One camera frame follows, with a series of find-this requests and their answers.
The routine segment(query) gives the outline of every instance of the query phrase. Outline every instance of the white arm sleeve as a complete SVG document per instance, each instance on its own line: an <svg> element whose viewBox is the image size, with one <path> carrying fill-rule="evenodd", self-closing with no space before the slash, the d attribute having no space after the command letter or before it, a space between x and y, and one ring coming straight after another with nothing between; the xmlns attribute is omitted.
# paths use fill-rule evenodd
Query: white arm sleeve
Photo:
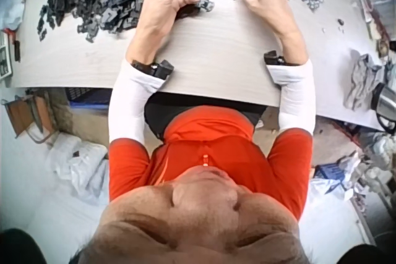
<svg viewBox="0 0 396 264"><path fill-rule="evenodd" d="M312 62L302 66L267 65L273 81L282 87L279 127L281 131L301 128L313 134L316 96Z"/></svg>
<svg viewBox="0 0 396 264"><path fill-rule="evenodd" d="M144 145L144 106L164 82L123 60L110 100L110 143L117 138L130 138Z"/></svg>

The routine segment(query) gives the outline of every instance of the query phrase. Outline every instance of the right hand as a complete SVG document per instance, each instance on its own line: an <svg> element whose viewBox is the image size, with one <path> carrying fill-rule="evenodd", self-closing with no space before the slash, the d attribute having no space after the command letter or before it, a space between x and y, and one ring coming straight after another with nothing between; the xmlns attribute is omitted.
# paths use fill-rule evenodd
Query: right hand
<svg viewBox="0 0 396 264"><path fill-rule="evenodd" d="M262 17L279 38L298 33L299 29L287 0L243 0L248 8Z"/></svg>

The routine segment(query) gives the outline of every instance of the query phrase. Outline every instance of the white table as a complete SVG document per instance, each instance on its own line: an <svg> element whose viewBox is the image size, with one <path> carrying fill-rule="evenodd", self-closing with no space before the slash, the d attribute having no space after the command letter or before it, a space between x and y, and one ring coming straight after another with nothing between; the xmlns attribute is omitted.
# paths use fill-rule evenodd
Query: white table
<svg viewBox="0 0 396 264"><path fill-rule="evenodd" d="M159 54L176 69L163 91L278 106L279 90L263 62L266 51L280 49L274 35L241 0L213 1L212 12L177 21ZM315 13L301 0L290 3L314 64L318 115L379 127L369 104L359 111L343 106L358 52L379 63L356 1L325 0ZM11 86L111 88L134 30L119 39L100 32L90 44L77 34L81 20L70 15L53 31L47 24L47 37L40 43L37 23L44 3L27 0L18 31L21 63L13 65ZM345 21L344 33L337 19Z"/></svg>

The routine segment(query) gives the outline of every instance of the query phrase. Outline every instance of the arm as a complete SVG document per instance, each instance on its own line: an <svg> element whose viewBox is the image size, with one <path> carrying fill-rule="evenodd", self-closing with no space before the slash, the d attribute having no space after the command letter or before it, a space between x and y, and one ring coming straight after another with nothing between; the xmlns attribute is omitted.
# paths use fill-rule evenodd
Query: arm
<svg viewBox="0 0 396 264"><path fill-rule="evenodd" d="M286 62L300 65L267 65L273 81L282 87L280 130L300 128L312 134L316 116L312 64L288 1L244 0L244 2L250 10L262 17L279 37Z"/></svg>
<svg viewBox="0 0 396 264"><path fill-rule="evenodd" d="M151 64L179 9L199 0L144 0L136 33L113 88L109 108L110 199L144 185L149 156L144 147L144 106L164 80L131 66Z"/></svg>
<svg viewBox="0 0 396 264"><path fill-rule="evenodd" d="M281 134L268 155L278 186L278 200L297 219L306 201L315 127L316 97L304 38L287 0L244 0L246 5L270 25L283 47L286 62L299 66L267 68L280 85L279 126Z"/></svg>

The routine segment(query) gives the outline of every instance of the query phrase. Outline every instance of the orange shirt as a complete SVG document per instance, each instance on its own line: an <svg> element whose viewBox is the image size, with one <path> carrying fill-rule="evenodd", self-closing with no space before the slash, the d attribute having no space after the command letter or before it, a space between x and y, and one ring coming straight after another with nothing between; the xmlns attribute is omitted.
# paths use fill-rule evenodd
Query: orange shirt
<svg viewBox="0 0 396 264"><path fill-rule="evenodd" d="M265 157L252 142L253 132L233 109L198 106L171 122L164 145L151 159L135 140L117 139L110 144L110 200L208 164L226 171L237 184L278 200L299 219L308 191L312 136L301 129L284 131Z"/></svg>

